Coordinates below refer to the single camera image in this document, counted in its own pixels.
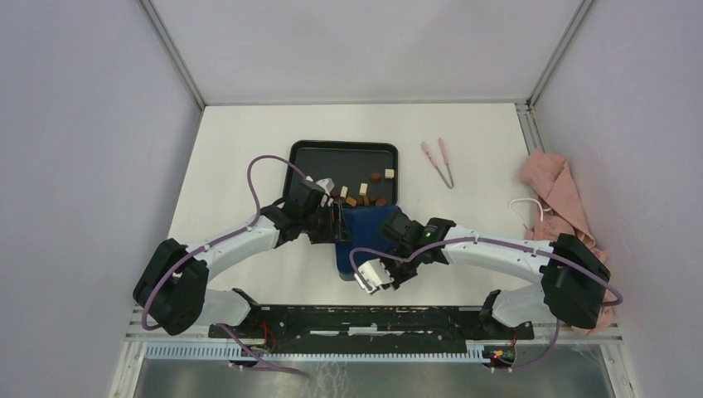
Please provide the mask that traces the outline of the pink cloth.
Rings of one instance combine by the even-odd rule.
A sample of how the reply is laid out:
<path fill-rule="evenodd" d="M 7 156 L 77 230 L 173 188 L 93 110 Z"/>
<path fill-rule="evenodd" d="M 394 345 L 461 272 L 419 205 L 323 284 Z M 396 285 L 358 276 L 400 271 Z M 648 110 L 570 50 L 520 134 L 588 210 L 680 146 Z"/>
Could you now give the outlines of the pink cloth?
<path fill-rule="evenodd" d="M 538 196 L 542 209 L 526 237 L 555 242 L 554 253 L 593 274 L 610 278 L 607 252 L 597 246 L 566 158 L 536 150 L 519 178 Z M 583 335 L 594 334 L 613 321 L 613 308 L 603 303 L 613 293 L 577 269 L 550 260 L 543 288 L 546 302 L 557 306 L 557 317 Z"/>

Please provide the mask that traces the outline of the blue box lid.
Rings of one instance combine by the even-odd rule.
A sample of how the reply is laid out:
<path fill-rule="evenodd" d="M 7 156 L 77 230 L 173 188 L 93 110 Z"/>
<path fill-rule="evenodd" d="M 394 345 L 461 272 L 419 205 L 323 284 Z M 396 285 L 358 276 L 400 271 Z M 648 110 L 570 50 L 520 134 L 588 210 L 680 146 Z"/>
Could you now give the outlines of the blue box lid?
<path fill-rule="evenodd" d="M 342 215 L 351 239 L 335 244 L 336 268 L 341 280 L 354 280 L 354 270 L 349 260 L 349 254 L 353 249 L 362 247 L 387 252 L 393 247 L 386 238 L 381 236 L 379 230 L 383 221 L 399 209 L 398 206 L 368 206 L 343 210 Z"/>

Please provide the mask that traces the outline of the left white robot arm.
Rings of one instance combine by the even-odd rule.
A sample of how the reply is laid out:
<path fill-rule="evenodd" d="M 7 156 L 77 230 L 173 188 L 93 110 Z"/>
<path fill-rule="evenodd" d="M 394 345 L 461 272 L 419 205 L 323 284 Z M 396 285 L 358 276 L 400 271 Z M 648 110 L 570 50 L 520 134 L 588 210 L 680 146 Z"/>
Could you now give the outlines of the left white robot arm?
<path fill-rule="evenodd" d="M 145 320 L 175 336 L 190 327 L 225 324 L 239 337 L 260 327 L 255 301 L 239 289 L 218 291 L 208 284 L 253 255 L 274 250 L 306 235 L 311 244 L 346 241 L 342 206 L 332 179 L 306 177 L 287 196 L 263 207 L 250 221 L 222 235 L 184 245 L 161 242 L 133 290 Z"/>

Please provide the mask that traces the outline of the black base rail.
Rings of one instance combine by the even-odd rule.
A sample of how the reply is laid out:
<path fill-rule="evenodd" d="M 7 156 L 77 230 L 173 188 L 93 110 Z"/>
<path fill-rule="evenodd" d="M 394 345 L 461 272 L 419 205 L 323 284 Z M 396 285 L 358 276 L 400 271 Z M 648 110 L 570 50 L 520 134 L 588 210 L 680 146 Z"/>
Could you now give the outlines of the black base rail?
<path fill-rule="evenodd" d="M 274 354 L 449 354 L 464 353 L 468 341 L 535 337 L 528 323 L 509 328 L 458 306 L 258 306 L 231 330 L 240 340 L 263 340 Z"/>

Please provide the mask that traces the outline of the black chocolate tray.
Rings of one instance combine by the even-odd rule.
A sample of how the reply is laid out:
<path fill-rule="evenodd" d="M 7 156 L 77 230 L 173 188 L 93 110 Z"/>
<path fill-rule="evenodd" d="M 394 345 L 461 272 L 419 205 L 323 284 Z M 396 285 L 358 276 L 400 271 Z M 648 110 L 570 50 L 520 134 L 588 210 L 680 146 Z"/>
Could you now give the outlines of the black chocolate tray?
<path fill-rule="evenodd" d="M 387 206 L 399 199 L 399 151 L 390 143 L 300 140 L 288 160 L 314 181 L 330 178 L 334 192 L 345 192 L 364 203 L 383 199 Z"/>

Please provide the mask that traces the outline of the pink tongs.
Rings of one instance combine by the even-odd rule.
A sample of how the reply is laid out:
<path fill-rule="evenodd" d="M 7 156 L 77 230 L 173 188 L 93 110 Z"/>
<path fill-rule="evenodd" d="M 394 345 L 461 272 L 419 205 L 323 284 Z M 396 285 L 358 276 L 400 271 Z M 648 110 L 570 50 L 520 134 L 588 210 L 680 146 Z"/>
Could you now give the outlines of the pink tongs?
<path fill-rule="evenodd" d="M 442 162 L 439 162 L 436 157 L 433 156 L 429 145 L 426 142 L 420 144 L 421 150 L 425 157 L 429 160 L 430 164 L 433 166 L 435 171 L 438 173 L 440 179 L 443 181 L 444 185 L 452 190 L 455 187 L 455 182 L 453 179 L 453 171 L 450 165 L 449 156 L 446 144 L 442 138 L 437 139 L 437 144 L 441 154 Z"/>

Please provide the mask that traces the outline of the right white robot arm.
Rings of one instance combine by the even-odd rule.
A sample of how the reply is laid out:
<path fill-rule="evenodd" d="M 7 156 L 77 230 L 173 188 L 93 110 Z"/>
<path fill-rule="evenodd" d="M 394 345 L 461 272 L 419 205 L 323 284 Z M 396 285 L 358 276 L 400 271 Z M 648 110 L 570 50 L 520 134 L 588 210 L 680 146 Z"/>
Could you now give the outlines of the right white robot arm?
<path fill-rule="evenodd" d="M 393 288 L 414 278 L 420 265 L 432 263 L 476 266 L 526 281 L 526 287 L 501 290 L 486 300 L 478 325 L 489 338 L 552 318 L 580 329 L 598 325 L 610 272 L 574 235 L 514 240 L 442 218 L 422 225 L 402 211 L 387 216 L 379 232 L 394 246 L 384 263 Z"/>

